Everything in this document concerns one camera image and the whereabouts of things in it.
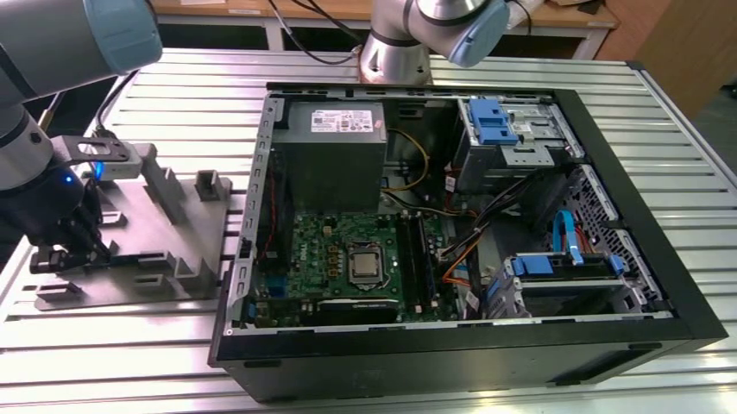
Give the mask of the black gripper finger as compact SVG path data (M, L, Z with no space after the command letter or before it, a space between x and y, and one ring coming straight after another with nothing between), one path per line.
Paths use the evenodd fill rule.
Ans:
M32 273L61 273L77 267L108 261L109 249L107 247L69 253L49 246L40 246L29 259L29 271Z
M67 241L63 244L69 254L84 255L89 259L109 259L99 230L103 211L99 202L83 203L71 213L65 223Z

